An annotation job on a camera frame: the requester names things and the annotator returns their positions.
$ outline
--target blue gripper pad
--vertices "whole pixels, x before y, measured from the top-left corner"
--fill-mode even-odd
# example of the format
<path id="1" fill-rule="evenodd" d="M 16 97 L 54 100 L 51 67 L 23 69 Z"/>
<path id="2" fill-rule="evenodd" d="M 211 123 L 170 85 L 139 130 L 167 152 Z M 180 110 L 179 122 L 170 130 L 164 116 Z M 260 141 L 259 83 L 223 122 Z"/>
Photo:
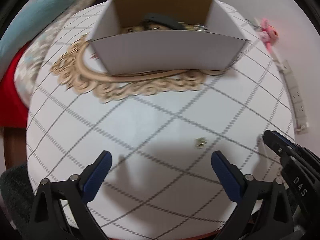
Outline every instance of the blue gripper pad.
<path id="1" fill-rule="evenodd" d="M 103 151 L 102 154 L 104 154 L 104 157 L 101 159 L 100 163 L 97 165 L 87 182 L 84 184 L 83 195 L 81 198 L 83 203 L 88 203 L 95 198 L 104 178 L 111 168 L 111 153 L 108 151 Z"/>
<path id="2" fill-rule="evenodd" d="M 232 175 L 228 165 L 219 157 L 218 153 L 222 154 L 220 151 L 215 151 L 212 153 L 211 166 L 214 172 L 217 174 L 220 183 L 227 193 L 229 199 L 232 202 L 239 203 L 242 200 L 242 188 Z"/>

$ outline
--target white cardboard box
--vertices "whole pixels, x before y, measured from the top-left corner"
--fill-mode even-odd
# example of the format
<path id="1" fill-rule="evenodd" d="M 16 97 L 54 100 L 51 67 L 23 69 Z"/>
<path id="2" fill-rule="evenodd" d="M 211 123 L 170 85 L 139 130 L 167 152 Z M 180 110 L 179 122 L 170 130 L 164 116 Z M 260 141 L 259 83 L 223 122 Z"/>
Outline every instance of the white cardboard box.
<path id="1" fill-rule="evenodd" d="M 209 32 L 151 30 L 121 33 L 147 13 L 173 17 Z M 109 0 L 89 41 L 111 75 L 172 69 L 225 70 L 246 38 L 215 0 Z"/>

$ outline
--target red cloth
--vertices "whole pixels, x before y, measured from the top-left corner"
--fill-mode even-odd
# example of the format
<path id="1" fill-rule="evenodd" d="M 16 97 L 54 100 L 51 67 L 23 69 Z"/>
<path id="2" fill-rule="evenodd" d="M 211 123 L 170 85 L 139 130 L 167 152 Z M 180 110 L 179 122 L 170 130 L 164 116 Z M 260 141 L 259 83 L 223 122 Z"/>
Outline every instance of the red cloth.
<path id="1" fill-rule="evenodd" d="M 27 127 L 28 109 L 22 103 L 14 86 L 13 77 L 18 62 L 28 48 L 27 42 L 14 55 L 9 68 L 0 82 L 0 127 Z"/>

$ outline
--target blue cushion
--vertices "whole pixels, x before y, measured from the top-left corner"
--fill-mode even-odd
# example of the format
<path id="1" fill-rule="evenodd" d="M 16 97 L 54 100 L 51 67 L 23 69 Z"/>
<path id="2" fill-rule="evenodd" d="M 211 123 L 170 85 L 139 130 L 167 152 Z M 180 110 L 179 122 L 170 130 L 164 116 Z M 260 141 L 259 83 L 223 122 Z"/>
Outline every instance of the blue cushion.
<path id="1" fill-rule="evenodd" d="M 0 40 L 0 80 L 18 50 L 75 0 L 36 0 L 21 10 Z"/>

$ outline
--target pink toy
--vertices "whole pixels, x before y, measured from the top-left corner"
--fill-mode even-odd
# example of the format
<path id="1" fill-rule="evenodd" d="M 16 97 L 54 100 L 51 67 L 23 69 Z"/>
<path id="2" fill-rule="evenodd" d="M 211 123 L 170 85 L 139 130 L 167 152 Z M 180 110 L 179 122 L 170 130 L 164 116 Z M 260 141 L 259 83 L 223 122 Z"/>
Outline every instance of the pink toy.
<path id="1" fill-rule="evenodd" d="M 270 53 L 272 52 L 271 46 L 274 45 L 279 39 L 278 33 L 274 27 L 269 25 L 269 21 L 267 19 L 261 20 L 260 39 Z"/>

